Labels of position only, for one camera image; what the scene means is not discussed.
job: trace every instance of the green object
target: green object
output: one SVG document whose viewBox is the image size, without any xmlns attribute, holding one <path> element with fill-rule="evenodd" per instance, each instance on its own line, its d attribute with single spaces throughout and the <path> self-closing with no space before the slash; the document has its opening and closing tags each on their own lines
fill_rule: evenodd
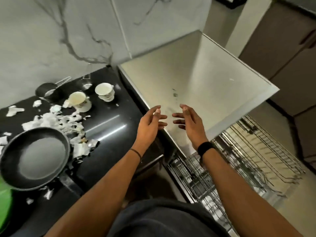
<svg viewBox="0 0 316 237">
<path fill-rule="evenodd" d="M 0 233 L 9 223 L 12 195 L 10 188 L 0 180 Z"/>
</svg>

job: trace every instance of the person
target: person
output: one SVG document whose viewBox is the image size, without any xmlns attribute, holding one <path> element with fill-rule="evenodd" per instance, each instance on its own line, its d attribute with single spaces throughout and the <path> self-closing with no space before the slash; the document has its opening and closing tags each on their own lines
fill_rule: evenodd
<svg viewBox="0 0 316 237">
<path fill-rule="evenodd" d="M 202 119 L 187 105 L 172 116 L 197 150 L 208 142 Z M 137 137 L 126 155 L 85 193 L 47 232 L 45 237 L 99 236 L 228 236 L 200 204 L 168 199 L 122 202 L 138 164 L 154 141 L 157 131 L 167 126 L 159 120 L 160 106 L 151 108 L 140 120 Z M 202 156 L 227 216 L 242 237 L 302 236 L 281 214 L 260 197 L 214 149 Z"/>
</svg>

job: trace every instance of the wire rack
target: wire rack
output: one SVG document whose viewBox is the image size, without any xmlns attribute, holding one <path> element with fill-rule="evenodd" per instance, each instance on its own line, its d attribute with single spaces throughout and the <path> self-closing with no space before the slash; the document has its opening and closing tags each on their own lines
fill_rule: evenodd
<svg viewBox="0 0 316 237">
<path fill-rule="evenodd" d="M 298 185 L 300 162 L 250 116 L 244 116 L 212 140 L 219 153 L 271 205 L 276 206 Z M 191 202 L 201 203 L 227 231 L 232 229 L 217 190 L 199 155 L 176 158 L 172 170 Z"/>
</svg>

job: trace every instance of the pot handle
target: pot handle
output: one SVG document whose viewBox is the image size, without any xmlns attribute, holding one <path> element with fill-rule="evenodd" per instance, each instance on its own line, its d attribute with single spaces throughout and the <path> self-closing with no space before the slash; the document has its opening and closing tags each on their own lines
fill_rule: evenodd
<svg viewBox="0 0 316 237">
<path fill-rule="evenodd" d="M 68 190 L 73 192 L 79 198 L 84 194 L 84 191 L 65 173 L 65 171 L 60 173 L 58 179 Z"/>
</svg>

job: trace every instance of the black frying pan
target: black frying pan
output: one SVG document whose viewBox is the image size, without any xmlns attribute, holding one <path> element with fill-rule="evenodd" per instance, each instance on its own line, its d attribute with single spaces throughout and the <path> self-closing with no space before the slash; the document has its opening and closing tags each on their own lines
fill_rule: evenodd
<svg viewBox="0 0 316 237">
<path fill-rule="evenodd" d="M 15 136 L 2 151 L 0 174 L 13 189 L 30 191 L 58 177 L 76 195 L 83 191 L 63 171 L 70 154 L 66 135 L 54 128 L 39 127 Z"/>
</svg>

